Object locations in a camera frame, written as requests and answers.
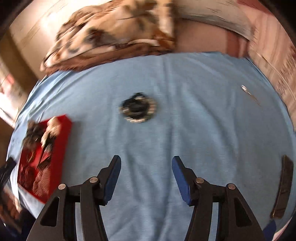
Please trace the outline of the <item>red jewelry tray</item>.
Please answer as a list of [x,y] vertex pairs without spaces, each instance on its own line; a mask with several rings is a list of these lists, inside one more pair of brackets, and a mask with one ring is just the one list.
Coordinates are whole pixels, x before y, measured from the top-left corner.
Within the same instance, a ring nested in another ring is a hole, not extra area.
[[[68,137],[70,135],[70,130],[72,127],[72,122],[66,115],[60,115],[57,116],[57,118],[61,123],[60,134],[57,137],[49,138],[46,141],[46,145],[44,148],[42,147],[41,143],[38,142],[35,149],[37,155],[36,160],[34,161],[34,165],[36,167],[37,173],[37,167],[40,166],[41,163],[45,164],[46,162],[48,162],[51,164],[49,197],[52,195],[61,181],[63,159],[66,153]],[[48,120],[41,121],[38,124],[46,129]],[[42,199],[33,193],[33,189],[28,190],[23,188],[19,183],[18,185],[21,187],[22,190],[37,198],[42,203],[46,203],[49,199]]]

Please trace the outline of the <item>red polka-dot scrunchie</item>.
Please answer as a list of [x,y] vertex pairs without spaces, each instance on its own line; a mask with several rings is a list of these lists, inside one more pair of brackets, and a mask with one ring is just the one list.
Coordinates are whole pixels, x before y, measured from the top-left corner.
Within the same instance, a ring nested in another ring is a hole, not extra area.
[[36,179],[36,151],[22,150],[18,167],[18,183],[25,189],[32,189]]

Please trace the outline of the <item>grey organza scrunchie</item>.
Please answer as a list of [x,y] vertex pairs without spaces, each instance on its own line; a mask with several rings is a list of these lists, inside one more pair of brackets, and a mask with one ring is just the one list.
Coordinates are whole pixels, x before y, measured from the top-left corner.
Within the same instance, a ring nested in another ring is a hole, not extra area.
[[46,129],[38,123],[30,120],[28,121],[28,128],[26,135],[23,139],[23,148],[26,150],[34,151],[37,147],[37,143],[40,142],[42,147],[46,143],[47,135]]

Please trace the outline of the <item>red plaid scrunchie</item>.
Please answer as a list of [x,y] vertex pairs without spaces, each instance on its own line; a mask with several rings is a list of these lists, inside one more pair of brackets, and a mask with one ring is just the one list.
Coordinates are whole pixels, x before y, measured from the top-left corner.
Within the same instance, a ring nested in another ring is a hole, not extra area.
[[49,198],[50,168],[51,164],[48,162],[45,164],[41,163],[40,166],[37,167],[38,173],[33,183],[33,193],[42,199]]

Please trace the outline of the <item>white polka-dot hair bow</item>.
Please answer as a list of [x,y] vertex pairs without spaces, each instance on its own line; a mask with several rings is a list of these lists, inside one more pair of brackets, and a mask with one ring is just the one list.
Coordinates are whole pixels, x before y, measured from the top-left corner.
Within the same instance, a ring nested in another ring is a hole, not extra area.
[[46,141],[49,138],[57,137],[60,134],[60,131],[61,131],[61,123],[58,120],[58,118],[54,116],[51,119],[49,119],[47,122],[47,128],[41,138],[42,147],[43,148],[45,147]]

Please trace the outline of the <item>light blue towel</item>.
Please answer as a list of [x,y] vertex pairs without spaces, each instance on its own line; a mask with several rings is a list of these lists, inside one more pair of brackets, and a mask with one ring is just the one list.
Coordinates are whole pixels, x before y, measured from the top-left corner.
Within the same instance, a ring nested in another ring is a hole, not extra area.
[[211,184],[235,184],[261,228],[271,222],[281,157],[295,160],[287,108],[249,59],[183,53],[60,71],[39,81],[7,155],[20,159],[29,120],[67,115],[71,133],[62,182],[83,183],[121,157],[112,200],[101,208],[109,240],[183,240],[192,208],[171,169]]

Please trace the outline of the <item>dark brown hair clip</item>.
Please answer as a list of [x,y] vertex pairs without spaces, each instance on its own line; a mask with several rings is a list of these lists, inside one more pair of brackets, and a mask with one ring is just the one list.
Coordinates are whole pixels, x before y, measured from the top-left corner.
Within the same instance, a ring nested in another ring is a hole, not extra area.
[[271,218],[281,219],[285,214],[292,189],[293,168],[293,161],[287,155],[283,155],[281,157],[280,182],[274,206],[270,214]]

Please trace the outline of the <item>floral leaf-print quilt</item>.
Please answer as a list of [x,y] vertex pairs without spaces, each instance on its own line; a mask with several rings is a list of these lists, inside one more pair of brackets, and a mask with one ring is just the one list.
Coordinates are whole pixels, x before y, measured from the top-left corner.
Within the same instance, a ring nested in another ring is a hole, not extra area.
[[74,12],[41,62],[48,75],[173,51],[173,1],[109,1]]

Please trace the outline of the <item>striped floral beige pillow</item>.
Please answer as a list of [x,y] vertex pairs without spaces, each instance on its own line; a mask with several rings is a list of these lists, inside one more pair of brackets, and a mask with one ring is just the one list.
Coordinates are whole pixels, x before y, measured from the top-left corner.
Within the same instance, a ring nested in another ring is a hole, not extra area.
[[285,103],[295,126],[295,46],[274,16],[261,13],[255,19],[248,54]]

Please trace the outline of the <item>grey-blue pillow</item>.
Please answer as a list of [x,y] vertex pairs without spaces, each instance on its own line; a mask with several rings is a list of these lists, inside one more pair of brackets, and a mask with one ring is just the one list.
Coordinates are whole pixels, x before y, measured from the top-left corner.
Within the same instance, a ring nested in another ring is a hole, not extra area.
[[174,4],[183,19],[225,28],[249,41],[252,38],[252,24],[237,1],[180,0]]

